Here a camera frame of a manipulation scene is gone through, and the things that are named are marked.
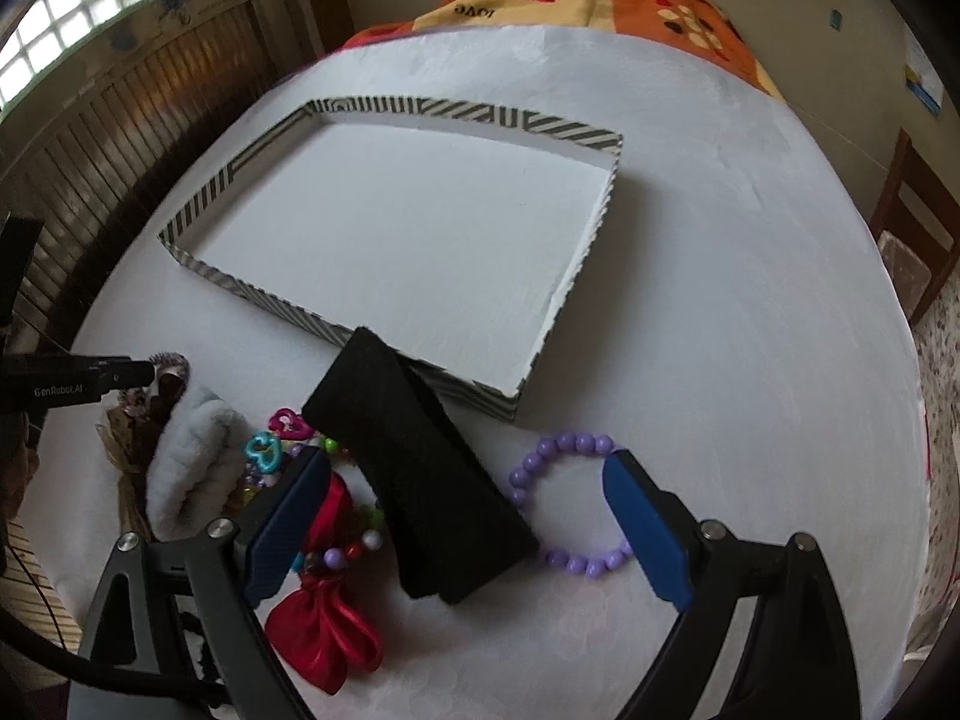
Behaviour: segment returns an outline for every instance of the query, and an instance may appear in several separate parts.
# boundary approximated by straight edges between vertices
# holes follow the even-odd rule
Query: red ribbon
[[[334,545],[337,525],[353,508],[344,480],[330,477],[330,490],[304,540],[304,554]],[[291,668],[331,696],[343,687],[347,669],[370,673],[383,661],[380,636],[354,608],[344,587],[346,572],[301,573],[301,588],[270,612],[264,631]]]

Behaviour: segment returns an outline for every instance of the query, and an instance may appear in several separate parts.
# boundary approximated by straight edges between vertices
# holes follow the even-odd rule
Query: black fabric strip
[[[367,328],[353,333],[302,413],[356,456],[411,598],[456,604],[538,549],[437,396]]]

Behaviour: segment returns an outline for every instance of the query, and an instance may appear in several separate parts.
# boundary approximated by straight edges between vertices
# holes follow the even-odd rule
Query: white tablecloth
[[[813,138],[787,106],[717,66],[573,28],[437,32],[329,57],[254,105],[186,173],[76,351],[184,352],[195,381],[253,424],[304,402],[336,351],[181,269],[154,236],[257,133],[308,98],[356,94],[515,105],[624,134],[610,213],[517,423],[451,414],[501,482],[541,432],[607,432],[697,517],[761,541],[813,532],[853,636],[865,717],[879,717],[925,562],[917,359],[866,226]],[[313,223],[322,258],[323,219]],[[80,617],[118,527],[99,416],[98,406],[51,413],[22,515]],[[541,482],[532,522],[545,541],[616,543],[598,472],[570,461]],[[612,717],[674,617],[636,565],[596,583],[517,567],[447,608],[407,599],[391,560],[357,572],[385,637],[383,667],[332,698],[304,687],[329,720]],[[731,643],[747,621],[738,615]],[[737,655],[723,655],[699,716],[719,707]]]

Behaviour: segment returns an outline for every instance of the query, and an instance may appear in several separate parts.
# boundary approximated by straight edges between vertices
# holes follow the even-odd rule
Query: purple bead bracelet
[[[621,449],[607,435],[594,436],[589,433],[564,432],[556,436],[547,436],[536,443],[536,451],[523,458],[523,461],[510,472],[510,500],[517,509],[530,502],[530,485],[536,476],[543,473],[550,461],[560,455],[582,455],[584,457],[606,458],[614,450]],[[565,570],[568,574],[586,575],[590,579],[600,579],[608,571],[616,571],[632,557],[634,551],[624,538],[616,549],[601,556],[588,557],[575,555],[565,549],[549,549],[544,553],[546,565]]]

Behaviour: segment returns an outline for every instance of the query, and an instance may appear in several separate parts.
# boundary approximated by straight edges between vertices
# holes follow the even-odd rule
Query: white plush item
[[[204,386],[176,404],[147,471],[147,519],[161,541],[190,538],[222,512],[247,458],[243,416]]]

